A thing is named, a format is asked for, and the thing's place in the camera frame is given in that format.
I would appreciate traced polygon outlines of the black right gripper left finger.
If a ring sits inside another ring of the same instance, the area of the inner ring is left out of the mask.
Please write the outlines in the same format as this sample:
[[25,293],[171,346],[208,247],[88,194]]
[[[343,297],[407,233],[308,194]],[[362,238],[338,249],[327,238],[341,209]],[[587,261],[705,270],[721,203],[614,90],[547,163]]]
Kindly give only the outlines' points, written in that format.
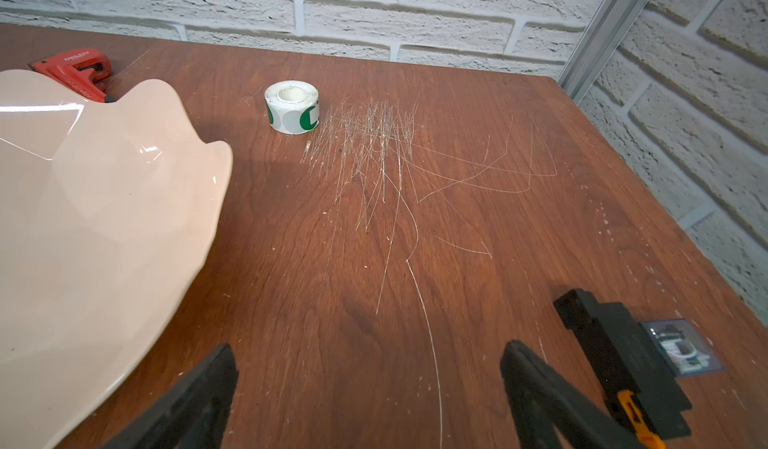
[[238,382],[234,353],[217,346],[105,448],[219,448]]

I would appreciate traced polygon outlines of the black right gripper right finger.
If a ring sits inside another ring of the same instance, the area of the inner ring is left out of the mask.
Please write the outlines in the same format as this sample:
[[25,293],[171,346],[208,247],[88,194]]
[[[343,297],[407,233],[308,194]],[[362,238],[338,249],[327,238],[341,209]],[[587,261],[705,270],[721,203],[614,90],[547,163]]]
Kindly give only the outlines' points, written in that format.
[[500,372],[522,448],[642,446],[523,342],[506,343]]

